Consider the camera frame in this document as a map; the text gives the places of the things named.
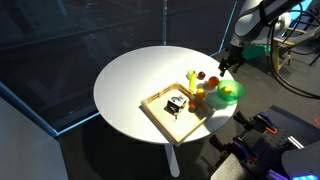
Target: green bowl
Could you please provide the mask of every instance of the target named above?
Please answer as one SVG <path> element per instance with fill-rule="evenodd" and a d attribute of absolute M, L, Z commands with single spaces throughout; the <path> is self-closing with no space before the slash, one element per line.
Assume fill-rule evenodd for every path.
<path fill-rule="evenodd" d="M 219 81 L 217 91 L 218 96 L 228 103 L 236 103 L 245 93 L 242 84 L 234 80 Z"/>

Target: round white table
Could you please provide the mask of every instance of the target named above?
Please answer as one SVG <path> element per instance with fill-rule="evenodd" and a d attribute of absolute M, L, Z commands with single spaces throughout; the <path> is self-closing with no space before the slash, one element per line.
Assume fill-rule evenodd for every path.
<path fill-rule="evenodd" d="M 111 61 L 99 74 L 94 85 L 94 101 L 102 117 L 116 130 L 139 141 L 164 144 L 173 177 L 180 174 L 172 144 L 142 111 L 141 100 L 179 82 L 189 88 L 188 70 L 206 73 L 198 88 L 211 76 L 231 79 L 226 71 L 220 77 L 219 63 L 203 53 L 174 46 L 152 46 L 133 50 Z M 206 91 L 211 97 L 216 90 Z M 216 109 L 184 142 L 200 139 L 219 129 L 233 115 L 237 104 L 226 105 L 215 98 Z"/>

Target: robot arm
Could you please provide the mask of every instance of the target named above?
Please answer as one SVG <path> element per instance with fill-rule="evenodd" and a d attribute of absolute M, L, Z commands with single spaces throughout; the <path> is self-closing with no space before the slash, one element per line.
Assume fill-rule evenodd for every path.
<path fill-rule="evenodd" d="M 228 58 L 220 62 L 220 76 L 231 66 L 236 65 L 233 72 L 244 64 L 242 56 L 244 46 L 254 40 L 267 37 L 268 26 L 277 20 L 276 34 L 280 33 L 290 23 L 287 12 L 303 0 L 246 0 L 239 18 L 235 23 L 234 35 L 231 40 Z"/>

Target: wooden tray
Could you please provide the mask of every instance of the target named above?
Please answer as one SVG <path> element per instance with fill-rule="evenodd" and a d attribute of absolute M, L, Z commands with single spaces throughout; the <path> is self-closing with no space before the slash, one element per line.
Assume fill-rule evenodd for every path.
<path fill-rule="evenodd" d="M 171 97 L 180 95 L 186 99 L 186 106 L 176 117 L 166 110 L 166 106 Z M 196 112 L 188 110 L 190 103 L 197 106 Z M 146 115 L 159 131 L 176 146 L 179 146 L 193 131 L 212 117 L 215 111 L 178 82 L 142 100 L 141 104 Z"/>

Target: white stand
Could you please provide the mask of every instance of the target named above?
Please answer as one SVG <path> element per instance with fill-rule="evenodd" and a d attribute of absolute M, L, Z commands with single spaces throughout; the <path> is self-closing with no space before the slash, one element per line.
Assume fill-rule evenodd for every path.
<path fill-rule="evenodd" d="M 173 145 L 164 144 L 164 148 L 166 150 L 171 175 L 172 177 L 178 177 L 180 175 L 180 170 L 177 162 L 177 157 L 173 149 Z"/>

